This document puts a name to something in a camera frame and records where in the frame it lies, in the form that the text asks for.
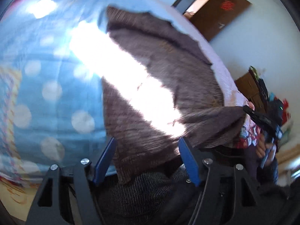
gray striped fabric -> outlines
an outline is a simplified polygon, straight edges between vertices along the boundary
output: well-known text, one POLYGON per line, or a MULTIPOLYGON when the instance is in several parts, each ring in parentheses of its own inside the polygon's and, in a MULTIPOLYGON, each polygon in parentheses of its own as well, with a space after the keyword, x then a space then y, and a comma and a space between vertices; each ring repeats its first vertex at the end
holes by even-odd
POLYGON ((163 169, 142 173, 127 184, 119 184, 116 175, 109 176, 97 194, 98 204, 109 225, 144 224, 161 207, 174 184, 187 178, 184 164, 171 177, 163 169))

blue gripper pad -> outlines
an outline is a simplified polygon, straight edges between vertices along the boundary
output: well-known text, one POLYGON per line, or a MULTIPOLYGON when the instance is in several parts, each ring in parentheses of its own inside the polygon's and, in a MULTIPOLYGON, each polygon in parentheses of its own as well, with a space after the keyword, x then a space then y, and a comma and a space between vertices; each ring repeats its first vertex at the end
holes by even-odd
POLYGON ((181 137, 178 141, 178 148, 189 178, 197 187, 201 183, 199 177, 199 165, 192 154, 191 145, 186 141, 188 140, 181 137))
POLYGON ((116 151, 116 140, 111 138, 95 166, 93 183, 98 186, 103 182, 107 169, 116 151))

white polka dot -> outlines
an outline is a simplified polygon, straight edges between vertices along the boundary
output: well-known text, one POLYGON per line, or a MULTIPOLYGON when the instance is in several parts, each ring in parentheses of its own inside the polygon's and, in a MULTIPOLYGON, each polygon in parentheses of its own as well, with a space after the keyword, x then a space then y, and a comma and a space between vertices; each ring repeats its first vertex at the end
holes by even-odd
POLYGON ((25 105, 18 105, 13 112, 13 123, 19 128, 27 128, 31 122, 31 112, 25 105))
POLYGON ((43 37, 43 38, 40 40, 40 45, 41 45, 41 46, 49 46, 49 45, 51 45, 53 42, 54 42, 54 36, 49 35, 49 36, 43 37))
POLYGON ((62 96, 62 87, 56 81, 48 81, 43 85, 42 95, 47 101, 57 101, 62 96))
POLYGON ((21 167, 24 171, 19 171, 20 174, 41 174, 37 164, 30 161, 23 161, 21 167))
POLYGON ((80 134, 87 134, 95 129, 95 121, 90 114, 79 110, 72 115, 72 126, 80 134))
POLYGON ((67 58, 70 55, 70 51, 66 47, 58 47, 53 50, 53 55, 56 58, 67 58))
POLYGON ((25 66, 25 74, 27 76, 36 76, 41 71, 41 62, 38 60, 29 61, 25 66))
POLYGON ((60 162, 65 156, 65 149, 61 142, 53 137, 47 137, 40 144, 42 153, 53 161, 60 162))
POLYGON ((84 82, 90 80, 93 77, 93 72, 84 65, 79 65, 74 69, 73 75, 75 78, 84 82))

yellow floor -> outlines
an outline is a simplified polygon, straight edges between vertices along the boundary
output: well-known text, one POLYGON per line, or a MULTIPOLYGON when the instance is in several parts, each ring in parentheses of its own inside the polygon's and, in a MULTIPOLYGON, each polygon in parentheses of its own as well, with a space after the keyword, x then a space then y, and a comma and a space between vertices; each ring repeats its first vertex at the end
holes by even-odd
POLYGON ((0 199, 10 215, 26 221, 37 187, 25 188, 0 178, 0 199))

hand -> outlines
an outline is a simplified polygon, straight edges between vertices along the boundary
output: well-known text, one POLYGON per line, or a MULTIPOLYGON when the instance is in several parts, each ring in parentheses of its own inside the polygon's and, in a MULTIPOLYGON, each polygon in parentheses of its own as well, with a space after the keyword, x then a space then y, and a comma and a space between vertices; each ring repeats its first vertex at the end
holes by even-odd
POLYGON ((256 154, 257 156, 261 159, 263 158, 266 154, 265 154, 265 150, 266 149, 270 149, 270 153, 269 156, 267 158, 267 161, 265 162, 265 166, 269 166, 275 157, 275 153, 276 153, 276 145, 273 144, 266 144, 265 143, 265 137, 263 134, 260 135, 260 138, 258 140, 258 144, 256 146, 256 154))

